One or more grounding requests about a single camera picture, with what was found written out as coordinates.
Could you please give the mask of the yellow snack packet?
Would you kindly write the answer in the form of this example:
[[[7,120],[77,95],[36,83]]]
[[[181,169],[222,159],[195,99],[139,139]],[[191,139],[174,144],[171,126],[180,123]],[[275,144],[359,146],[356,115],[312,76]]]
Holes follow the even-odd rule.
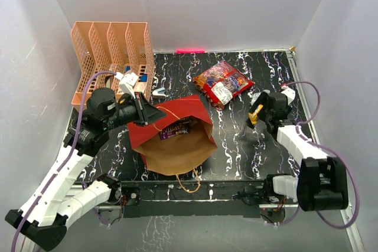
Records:
[[[263,105],[262,104],[256,104],[254,103],[248,113],[249,122],[252,126],[256,125],[258,122],[258,114],[262,110]]]

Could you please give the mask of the large red snack bag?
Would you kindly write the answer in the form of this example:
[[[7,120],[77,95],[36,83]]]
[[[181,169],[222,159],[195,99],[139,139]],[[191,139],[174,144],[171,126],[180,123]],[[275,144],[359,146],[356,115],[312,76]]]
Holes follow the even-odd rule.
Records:
[[[240,93],[255,85],[251,79],[226,61],[218,62],[194,77],[193,83],[209,103],[220,110]]]

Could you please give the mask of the red paper bag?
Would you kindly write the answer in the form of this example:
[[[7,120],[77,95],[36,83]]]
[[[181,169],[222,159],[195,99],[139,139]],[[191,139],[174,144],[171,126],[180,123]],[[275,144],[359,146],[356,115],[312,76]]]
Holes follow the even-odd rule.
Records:
[[[156,107],[167,116],[148,126],[128,124],[131,148],[141,155],[147,170],[175,176],[182,189],[195,193],[201,185],[197,168],[218,149],[213,138],[213,122],[197,94]],[[175,125],[188,125],[190,133],[161,140],[159,133]]]

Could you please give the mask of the silver snack packet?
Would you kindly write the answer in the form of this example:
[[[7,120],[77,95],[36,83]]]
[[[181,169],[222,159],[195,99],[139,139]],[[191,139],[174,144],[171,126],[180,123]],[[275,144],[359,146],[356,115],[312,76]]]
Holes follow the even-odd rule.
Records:
[[[250,101],[250,105],[251,105],[251,106],[255,103],[255,101],[258,99],[258,97],[259,97],[262,93],[269,94],[270,91],[269,91],[269,90],[263,90],[262,92],[253,93],[253,94],[252,94],[251,101]]]

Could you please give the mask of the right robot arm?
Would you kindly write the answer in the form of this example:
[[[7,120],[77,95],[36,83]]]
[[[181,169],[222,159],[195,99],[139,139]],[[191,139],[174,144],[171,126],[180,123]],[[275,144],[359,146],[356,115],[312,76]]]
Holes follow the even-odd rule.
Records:
[[[247,124],[258,122],[283,146],[300,166],[298,177],[270,174],[263,188],[264,198],[276,203],[288,197],[304,211],[343,210],[348,205],[347,171],[338,157],[329,156],[288,119],[295,91],[258,93],[251,104]]]

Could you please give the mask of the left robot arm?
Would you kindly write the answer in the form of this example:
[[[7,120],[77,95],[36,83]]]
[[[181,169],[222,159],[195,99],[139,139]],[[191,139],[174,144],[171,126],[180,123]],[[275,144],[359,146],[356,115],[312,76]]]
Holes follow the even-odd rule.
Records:
[[[44,251],[55,249],[80,217],[104,202],[116,204],[122,197],[119,180],[103,174],[75,196],[66,198],[79,174],[109,140],[109,131],[128,123],[148,126],[165,116],[140,92],[123,94],[117,100],[112,89],[96,89],[76,125],[69,129],[55,164],[36,192],[20,209],[10,210],[5,221]]]

